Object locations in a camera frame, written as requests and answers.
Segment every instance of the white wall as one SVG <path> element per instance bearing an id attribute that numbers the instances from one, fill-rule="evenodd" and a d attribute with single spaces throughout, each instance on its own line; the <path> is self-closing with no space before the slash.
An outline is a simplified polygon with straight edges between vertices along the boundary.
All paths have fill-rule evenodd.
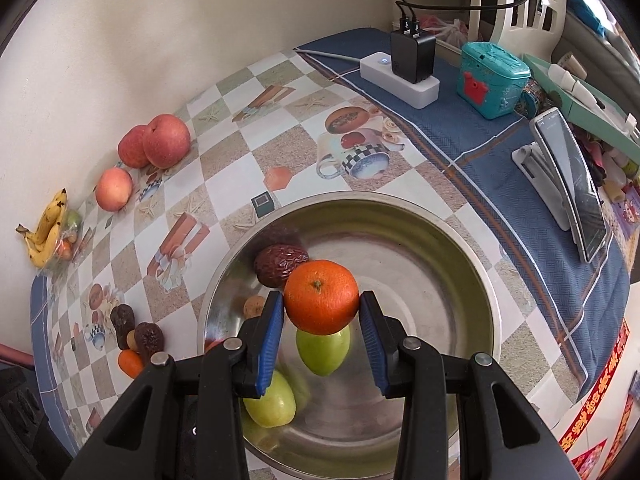
<path id="1" fill-rule="evenodd" d="M 33 227 L 79 203 L 135 124 L 283 48 L 386 28 L 390 0 L 39 0 L 0 57 L 0 343 L 30 351 Z"/>

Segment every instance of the plastic bag of food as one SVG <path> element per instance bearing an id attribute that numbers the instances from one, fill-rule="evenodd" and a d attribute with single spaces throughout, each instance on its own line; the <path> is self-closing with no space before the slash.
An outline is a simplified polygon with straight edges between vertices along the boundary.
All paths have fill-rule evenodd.
<path id="1" fill-rule="evenodd" d="M 82 234 L 82 217 L 73 209 L 67 209 L 60 222 L 60 234 L 56 241 L 56 248 L 47 260 L 47 263 L 39 270 L 52 280 L 62 276 L 66 272 L 68 262 L 74 256 Z"/>
<path id="2" fill-rule="evenodd" d="M 433 15 L 421 16 L 420 28 L 456 48 L 462 48 L 469 35 L 469 30 L 462 20 L 456 19 L 452 23 L 445 22 Z"/>

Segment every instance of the smartphone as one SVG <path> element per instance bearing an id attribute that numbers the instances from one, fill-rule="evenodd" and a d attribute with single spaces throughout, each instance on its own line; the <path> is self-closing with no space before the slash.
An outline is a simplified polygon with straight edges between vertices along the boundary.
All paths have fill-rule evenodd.
<path id="1" fill-rule="evenodd" d="M 580 147 L 558 108 L 547 110 L 529 124 L 562 194 L 580 258 L 588 263 L 606 240 L 607 224 Z"/>

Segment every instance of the white cable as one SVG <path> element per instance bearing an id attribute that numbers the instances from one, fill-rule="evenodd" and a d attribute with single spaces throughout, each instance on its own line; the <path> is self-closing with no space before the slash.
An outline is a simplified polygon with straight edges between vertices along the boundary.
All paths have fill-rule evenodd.
<path id="1" fill-rule="evenodd" d="M 335 59 L 341 59 L 343 61 L 353 61 L 354 63 L 360 63 L 360 60 L 357 57 L 350 56 L 342 56 L 341 54 L 330 54 L 328 52 L 320 52 L 318 50 L 305 50 L 303 48 L 294 48 L 294 52 L 301 52 L 302 54 L 312 54 L 313 56 L 325 56 L 325 57 L 333 57 Z"/>

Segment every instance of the black charger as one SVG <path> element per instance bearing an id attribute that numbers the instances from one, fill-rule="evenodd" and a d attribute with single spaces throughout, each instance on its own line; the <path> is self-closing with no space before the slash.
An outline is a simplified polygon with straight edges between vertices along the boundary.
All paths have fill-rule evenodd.
<path id="1" fill-rule="evenodd" d="M 391 33 L 391 70 L 409 83 L 419 83 L 433 75 L 436 37 L 419 27 Z"/>

